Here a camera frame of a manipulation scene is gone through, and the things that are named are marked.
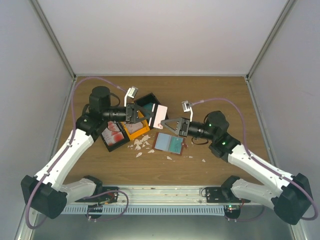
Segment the white pink credit card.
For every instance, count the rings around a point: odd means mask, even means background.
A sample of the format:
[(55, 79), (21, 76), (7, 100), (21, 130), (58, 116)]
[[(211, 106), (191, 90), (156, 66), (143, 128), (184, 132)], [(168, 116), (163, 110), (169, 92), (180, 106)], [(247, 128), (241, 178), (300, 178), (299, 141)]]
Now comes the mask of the white pink credit card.
[(152, 106), (153, 116), (149, 119), (149, 127), (156, 129), (163, 129), (161, 121), (166, 119), (168, 107), (154, 103)]

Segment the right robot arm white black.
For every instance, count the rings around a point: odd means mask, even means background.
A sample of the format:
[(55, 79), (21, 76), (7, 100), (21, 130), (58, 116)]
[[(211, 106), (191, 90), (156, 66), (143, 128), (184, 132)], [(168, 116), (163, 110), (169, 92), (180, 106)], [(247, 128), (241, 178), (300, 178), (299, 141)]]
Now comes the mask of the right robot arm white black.
[(210, 112), (203, 123), (179, 117), (162, 120), (161, 125), (180, 137), (210, 141), (211, 153), (257, 179), (260, 184), (229, 177), (221, 185), (221, 196), (228, 203), (245, 199), (263, 205), (284, 222), (296, 225), (300, 220), (315, 220), (319, 210), (313, 199), (309, 180), (299, 173), (292, 175), (252, 153), (242, 142), (228, 133), (229, 123), (221, 111)]

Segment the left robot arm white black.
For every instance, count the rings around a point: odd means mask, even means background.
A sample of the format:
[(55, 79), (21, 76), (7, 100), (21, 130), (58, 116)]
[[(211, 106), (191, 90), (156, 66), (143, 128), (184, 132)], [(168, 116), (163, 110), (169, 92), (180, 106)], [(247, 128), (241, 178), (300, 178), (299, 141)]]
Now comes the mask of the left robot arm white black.
[(89, 95), (88, 110), (73, 122), (73, 129), (62, 147), (35, 176), (26, 175), (22, 179), (26, 217), (34, 209), (55, 219), (70, 203), (86, 199), (98, 202), (102, 199), (102, 183), (92, 176), (65, 185), (70, 170), (109, 122), (135, 124), (154, 116), (152, 111), (135, 103), (112, 106), (112, 95), (106, 86), (95, 87)]

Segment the brown leather card holder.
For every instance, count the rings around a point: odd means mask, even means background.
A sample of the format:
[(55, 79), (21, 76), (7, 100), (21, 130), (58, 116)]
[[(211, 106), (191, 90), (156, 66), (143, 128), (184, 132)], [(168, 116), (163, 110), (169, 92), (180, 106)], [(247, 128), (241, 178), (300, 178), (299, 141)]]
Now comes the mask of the brown leather card holder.
[(185, 138), (167, 133), (157, 132), (153, 141), (152, 149), (181, 156), (186, 149)]

